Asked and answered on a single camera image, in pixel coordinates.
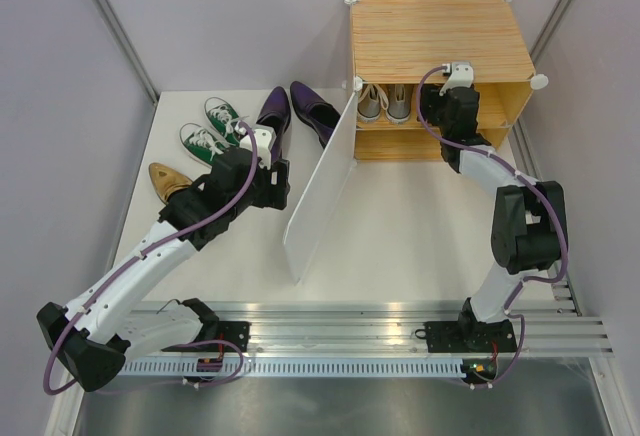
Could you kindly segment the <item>purple loafer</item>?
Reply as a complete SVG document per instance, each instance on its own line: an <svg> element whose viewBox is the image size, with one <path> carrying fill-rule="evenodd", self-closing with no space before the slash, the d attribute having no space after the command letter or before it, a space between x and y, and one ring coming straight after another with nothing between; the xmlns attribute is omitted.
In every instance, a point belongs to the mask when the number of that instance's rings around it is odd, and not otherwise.
<svg viewBox="0 0 640 436"><path fill-rule="evenodd" d="M290 102L285 89L275 87L267 97L256 123L274 130L275 138L271 148L271 157L277 160L282 156L284 136L291 123Z"/></svg>
<svg viewBox="0 0 640 436"><path fill-rule="evenodd" d="M341 113L299 81L291 83L290 97L299 120L316 133L321 147L325 148L340 121Z"/></svg>

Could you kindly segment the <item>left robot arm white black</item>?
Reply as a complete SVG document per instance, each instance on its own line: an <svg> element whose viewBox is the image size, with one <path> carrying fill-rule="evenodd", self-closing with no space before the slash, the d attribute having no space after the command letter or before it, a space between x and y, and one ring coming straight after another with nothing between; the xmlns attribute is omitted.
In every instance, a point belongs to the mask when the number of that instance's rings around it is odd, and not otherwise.
<svg viewBox="0 0 640 436"><path fill-rule="evenodd" d="M217 314L198 298L134 320L131 310L180 264L197 254L249 207L283 210L290 163L261 166L249 150L232 148L198 179L173 185L159 218L127 258L65 305L45 304L36 319L51 351L73 382L97 391L126 363L170 350L245 350L221 329Z"/></svg>

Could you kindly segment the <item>grey sneaker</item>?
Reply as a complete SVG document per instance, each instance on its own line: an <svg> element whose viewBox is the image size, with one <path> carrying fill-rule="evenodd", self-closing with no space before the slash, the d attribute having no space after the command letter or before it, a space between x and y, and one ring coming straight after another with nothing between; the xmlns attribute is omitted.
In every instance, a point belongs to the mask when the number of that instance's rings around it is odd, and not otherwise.
<svg viewBox="0 0 640 436"><path fill-rule="evenodd" d="M357 112L360 121L376 121L387 110L389 101L385 90L378 84L365 84L358 97Z"/></svg>
<svg viewBox="0 0 640 436"><path fill-rule="evenodd" d="M391 84L387 86L388 105L386 116L390 122L403 124L409 120L412 94L412 85Z"/></svg>

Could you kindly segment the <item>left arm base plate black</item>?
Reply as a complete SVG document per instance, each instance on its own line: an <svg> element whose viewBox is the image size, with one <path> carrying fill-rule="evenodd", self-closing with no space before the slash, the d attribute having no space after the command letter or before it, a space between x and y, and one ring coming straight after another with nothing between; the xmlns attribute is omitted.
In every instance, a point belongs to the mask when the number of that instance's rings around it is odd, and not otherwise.
<svg viewBox="0 0 640 436"><path fill-rule="evenodd" d="M233 348L219 344L218 342L212 343L212 340L226 341L235 345L241 352L245 352L250 339L250 329L251 324L248 321L222 320L217 323L216 328L213 328L212 325L205 326L194 340L194 343L208 341L208 344L199 346L189 344L174 345L163 348L162 352L234 352Z"/></svg>

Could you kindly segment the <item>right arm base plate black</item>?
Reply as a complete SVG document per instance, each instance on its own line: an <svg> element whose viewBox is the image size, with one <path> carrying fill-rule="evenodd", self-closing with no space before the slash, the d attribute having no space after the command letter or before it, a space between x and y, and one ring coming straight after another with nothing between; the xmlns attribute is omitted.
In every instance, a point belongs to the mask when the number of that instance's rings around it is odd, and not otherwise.
<svg viewBox="0 0 640 436"><path fill-rule="evenodd" d="M428 351L440 353L513 353L517 342L513 326L508 321L478 323L464 333L456 321L431 321L424 323Z"/></svg>

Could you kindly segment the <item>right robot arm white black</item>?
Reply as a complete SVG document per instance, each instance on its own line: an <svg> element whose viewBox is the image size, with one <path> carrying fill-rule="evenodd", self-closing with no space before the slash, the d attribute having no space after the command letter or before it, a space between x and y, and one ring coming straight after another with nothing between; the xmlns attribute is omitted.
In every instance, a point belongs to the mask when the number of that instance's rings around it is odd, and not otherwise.
<svg viewBox="0 0 640 436"><path fill-rule="evenodd" d="M494 263L454 321L427 322L431 353L514 352L511 306L528 281L568 259L564 190L538 181L497 155L477 130L480 95L473 87L423 84L418 119L440 143L443 160L475 181L494 202L490 246Z"/></svg>

